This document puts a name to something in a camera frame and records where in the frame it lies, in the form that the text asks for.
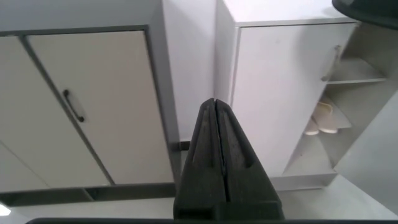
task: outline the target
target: white wall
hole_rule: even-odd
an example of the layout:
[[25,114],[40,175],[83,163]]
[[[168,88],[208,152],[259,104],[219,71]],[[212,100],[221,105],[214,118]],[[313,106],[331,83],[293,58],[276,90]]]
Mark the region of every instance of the white wall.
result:
[[336,170],[368,195],[398,213],[398,93],[340,160]]
[[181,141],[190,141],[202,102],[213,97],[215,0],[164,0]]

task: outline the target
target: black object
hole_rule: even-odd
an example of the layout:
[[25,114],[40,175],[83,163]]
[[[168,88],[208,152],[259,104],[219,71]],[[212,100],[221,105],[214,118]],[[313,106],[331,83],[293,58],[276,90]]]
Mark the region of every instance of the black object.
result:
[[80,116],[80,115],[76,112],[76,110],[74,109],[74,107],[72,106],[72,104],[70,103],[70,100],[69,100],[70,92],[69,92],[69,90],[63,90],[63,91],[62,91],[62,94],[63,94],[63,96],[65,97],[65,100],[67,101],[68,106],[69,106],[69,108],[72,110],[72,112],[73,112],[73,114],[75,115],[76,119],[77,119],[79,122],[81,122],[81,123],[84,122],[84,121],[85,121],[85,118],[84,118],[83,116]]
[[397,0],[333,0],[342,14],[377,26],[398,29]]
[[220,100],[200,107],[174,219],[284,219],[267,174],[231,108]]

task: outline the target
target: cabinet door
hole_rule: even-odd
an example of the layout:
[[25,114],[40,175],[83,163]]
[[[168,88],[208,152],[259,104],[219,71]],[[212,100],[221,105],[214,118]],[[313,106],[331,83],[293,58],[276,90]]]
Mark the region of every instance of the cabinet door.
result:
[[30,37],[117,184],[173,182],[144,33]]
[[280,176],[354,24],[241,29],[232,107],[269,176]]
[[46,184],[0,142],[0,192],[47,189]]
[[49,187],[108,184],[17,37],[0,37],[0,68],[3,143]]

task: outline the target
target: shelf board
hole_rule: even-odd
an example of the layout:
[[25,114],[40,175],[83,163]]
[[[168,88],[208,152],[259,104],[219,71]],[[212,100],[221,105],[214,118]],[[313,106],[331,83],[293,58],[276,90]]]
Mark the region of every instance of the shelf board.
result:
[[282,176],[335,173],[318,136],[303,135]]
[[344,113],[341,112],[341,110],[327,96],[323,96],[321,102],[327,103],[333,107],[332,116],[333,120],[336,123],[336,127],[338,129],[352,127],[352,124],[350,123],[348,118],[344,115]]
[[383,82],[386,78],[360,58],[344,58],[328,84]]

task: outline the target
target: slipper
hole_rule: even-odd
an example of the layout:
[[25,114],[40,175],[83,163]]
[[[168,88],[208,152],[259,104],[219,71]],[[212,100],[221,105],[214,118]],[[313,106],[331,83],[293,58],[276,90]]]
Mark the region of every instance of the slipper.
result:
[[307,127],[305,127],[304,134],[311,136],[311,135],[316,135],[319,133],[319,129],[317,124],[313,122],[312,118],[310,118],[310,121],[307,124]]
[[318,129],[324,133],[336,134],[338,129],[332,117],[333,107],[327,103],[318,102],[312,117]]

